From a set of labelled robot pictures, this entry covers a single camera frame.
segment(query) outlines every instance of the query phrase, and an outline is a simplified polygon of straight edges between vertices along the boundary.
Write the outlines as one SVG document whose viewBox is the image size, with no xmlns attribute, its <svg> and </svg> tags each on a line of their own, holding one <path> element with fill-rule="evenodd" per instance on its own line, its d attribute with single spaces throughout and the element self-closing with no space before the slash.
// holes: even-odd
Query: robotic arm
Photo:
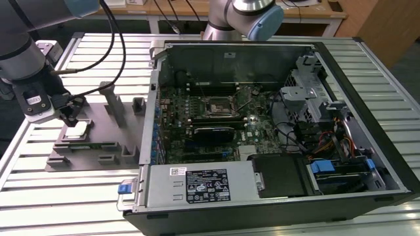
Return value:
<svg viewBox="0 0 420 236">
<path fill-rule="evenodd" d="M 69 92 L 28 32 L 99 10 L 99 0 L 0 0 L 0 78 L 12 85 L 19 105 L 32 123 L 60 118 L 68 127 L 84 97 Z M 275 0 L 211 0 L 204 40 L 267 40 L 279 29 L 283 9 Z"/>
<path fill-rule="evenodd" d="M 211 0 L 204 40 L 265 41 L 276 33 L 284 12 L 275 0 Z"/>
<path fill-rule="evenodd" d="M 0 78 L 12 85 L 29 122 L 61 118 L 75 126 L 84 98 L 68 102 L 69 93 L 28 32 L 97 10 L 97 0 L 0 1 Z"/>
</svg>

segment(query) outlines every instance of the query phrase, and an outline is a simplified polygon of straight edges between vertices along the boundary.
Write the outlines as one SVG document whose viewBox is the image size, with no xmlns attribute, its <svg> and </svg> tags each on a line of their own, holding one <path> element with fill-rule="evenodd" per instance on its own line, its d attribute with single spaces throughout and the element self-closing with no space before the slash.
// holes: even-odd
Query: slotted aluminum tabletop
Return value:
<svg viewBox="0 0 420 236">
<path fill-rule="evenodd" d="M 116 93 L 123 101 L 147 97 L 152 40 L 199 40 L 197 35 L 127 34 L 128 62 L 117 81 Z M 412 97 L 377 61 L 363 43 L 351 38 L 275 37 L 279 41 L 323 41 L 356 90 L 367 102 L 387 134 L 416 175 L 420 174 L 420 109 Z M 73 38 L 57 69 L 91 65 L 107 51 L 109 34 L 85 34 Z M 121 44 L 95 69 L 63 76 L 72 93 L 97 87 L 115 77 L 121 65 Z M 88 101 L 104 102 L 97 93 Z M 23 123 L 11 147 L 0 161 L 0 235 L 141 236 L 116 210 L 117 185 L 136 177 L 137 170 L 48 173 L 45 160 L 61 128 L 60 121 L 43 125 Z M 312 236 L 420 235 L 420 202 L 380 208 L 353 220 L 263 228 L 216 235 L 268 236 L 300 234 Z"/>
</svg>

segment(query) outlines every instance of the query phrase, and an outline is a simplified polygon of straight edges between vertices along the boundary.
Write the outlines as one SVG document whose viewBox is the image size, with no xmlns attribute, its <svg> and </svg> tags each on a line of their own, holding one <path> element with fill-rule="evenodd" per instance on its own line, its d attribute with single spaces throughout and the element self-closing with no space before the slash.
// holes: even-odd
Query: white table leg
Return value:
<svg viewBox="0 0 420 236">
<path fill-rule="evenodd" d="M 331 23 L 328 24 L 323 37 L 333 37 L 336 35 L 336 31 L 340 27 L 343 19 L 331 19 Z"/>
<path fill-rule="evenodd" d="M 147 20 L 149 22 L 149 27 L 151 27 L 151 33 L 152 34 L 159 34 L 159 16 L 148 16 Z"/>
</svg>

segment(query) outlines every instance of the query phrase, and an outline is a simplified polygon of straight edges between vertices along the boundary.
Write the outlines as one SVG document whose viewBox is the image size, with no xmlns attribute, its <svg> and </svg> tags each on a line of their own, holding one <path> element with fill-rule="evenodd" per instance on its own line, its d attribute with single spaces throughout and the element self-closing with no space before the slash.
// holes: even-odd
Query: circuit board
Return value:
<svg viewBox="0 0 420 236">
<path fill-rule="evenodd" d="M 268 114 L 273 92 L 261 91 L 259 85 L 240 85 L 228 96 L 209 96 L 205 88 L 200 89 L 197 94 L 189 92 L 188 88 L 161 88 L 161 130 L 167 164 L 240 161 L 239 146 L 248 145 L 255 146 L 256 154 L 281 152 L 283 143 Z M 195 132 L 228 127 L 229 122 L 219 122 L 223 119 L 236 120 L 235 129 L 231 128 L 233 138 L 221 144 L 199 144 L 193 138 Z M 201 120 L 208 123 L 196 128 L 195 121 Z"/>
</svg>

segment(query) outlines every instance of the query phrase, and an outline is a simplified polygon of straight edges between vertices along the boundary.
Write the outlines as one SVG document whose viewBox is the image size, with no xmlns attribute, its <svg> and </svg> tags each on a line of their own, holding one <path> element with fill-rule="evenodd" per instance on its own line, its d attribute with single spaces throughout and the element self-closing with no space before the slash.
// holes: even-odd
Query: power supply label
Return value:
<svg viewBox="0 0 420 236">
<path fill-rule="evenodd" d="M 212 203 L 231 200 L 227 169 L 187 171 L 187 202 Z"/>
</svg>

